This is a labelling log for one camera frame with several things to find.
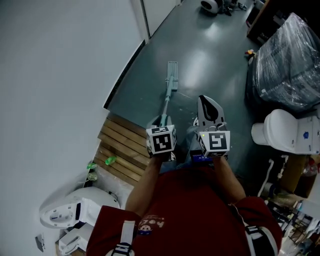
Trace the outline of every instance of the white toilet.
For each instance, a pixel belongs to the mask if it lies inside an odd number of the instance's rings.
[[[61,255],[69,255],[77,248],[86,250],[102,206],[120,208],[118,201],[110,194],[90,186],[77,189],[40,210],[40,221],[48,228],[67,229],[78,222],[85,223],[59,240]]]
[[[251,129],[256,144],[297,155],[317,155],[320,152],[320,122],[316,116],[296,119],[282,109],[275,109]]]

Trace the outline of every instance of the baseboard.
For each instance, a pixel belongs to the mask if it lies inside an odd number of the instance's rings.
[[[118,80],[116,81],[112,91],[110,92],[108,98],[106,99],[106,102],[105,102],[105,104],[103,106],[106,110],[108,109],[108,106],[109,106],[110,102],[112,101],[114,95],[116,94],[116,92],[117,92],[122,80],[126,76],[128,70],[130,69],[130,67],[132,66],[132,64],[134,63],[135,59],[137,58],[137,56],[139,55],[139,53],[141,52],[141,50],[143,49],[143,47],[145,45],[146,45],[146,41],[143,40],[142,43],[140,44],[140,46],[136,49],[135,53],[132,55],[131,59],[126,64],[126,66],[123,69],[121,75],[119,76]]]

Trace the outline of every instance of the red shirt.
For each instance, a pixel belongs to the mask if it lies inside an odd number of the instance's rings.
[[[216,194],[213,170],[180,169],[159,176],[150,207],[137,214],[103,206],[87,245],[88,256],[105,256],[120,242],[124,221],[135,221],[136,256],[250,255],[245,227]],[[278,250],[282,230],[259,197],[235,204],[250,226],[270,230]]]

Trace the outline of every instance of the concrete floor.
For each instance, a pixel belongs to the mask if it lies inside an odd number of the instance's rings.
[[[156,31],[134,61],[109,110],[146,127],[162,110],[167,62],[178,62],[178,91],[172,94],[168,115],[183,144],[186,129],[197,115],[197,98],[206,95],[224,109],[231,131],[229,163],[250,182],[261,181],[267,170],[271,147],[255,145],[251,138],[254,116],[245,104],[248,61],[244,52],[259,47],[247,37],[245,23],[252,0],[241,0],[248,11],[232,16],[208,15],[199,0],[184,0]]]

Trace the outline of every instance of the wrapped package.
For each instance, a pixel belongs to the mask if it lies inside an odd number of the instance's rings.
[[[320,40],[296,14],[260,48],[254,66],[252,83],[264,101],[293,112],[320,103]]]

